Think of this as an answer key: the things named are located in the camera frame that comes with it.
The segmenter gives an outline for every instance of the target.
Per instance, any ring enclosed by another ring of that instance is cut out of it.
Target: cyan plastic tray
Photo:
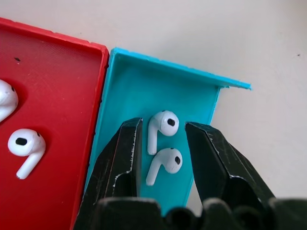
[[[193,182],[185,122],[209,124],[220,89],[229,86],[250,89],[247,83],[114,48],[106,74],[85,189],[98,155],[122,122],[142,117],[141,196],[156,199],[163,214],[173,207],[185,206]],[[148,123],[151,116],[162,110],[173,111],[180,124],[172,137],[158,134],[157,150],[178,149],[183,164],[176,174],[169,174],[161,167],[155,184],[147,186],[145,179],[153,159],[146,149]]]

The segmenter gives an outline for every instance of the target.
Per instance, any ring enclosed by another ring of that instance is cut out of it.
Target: red tray
[[[0,79],[19,96],[0,123],[0,228],[72,228],[83,194],[108,61],[105,46],[0,18]],[[19,180],[26,158],[7,142],[20,128],[42,134],[47,150]]]

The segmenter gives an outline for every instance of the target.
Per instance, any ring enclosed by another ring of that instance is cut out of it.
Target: white surface
[[[0,1],[1,17],[251,82],[221,92],[212,125],[278,197],[307,196],[306,12],[305,0]]]

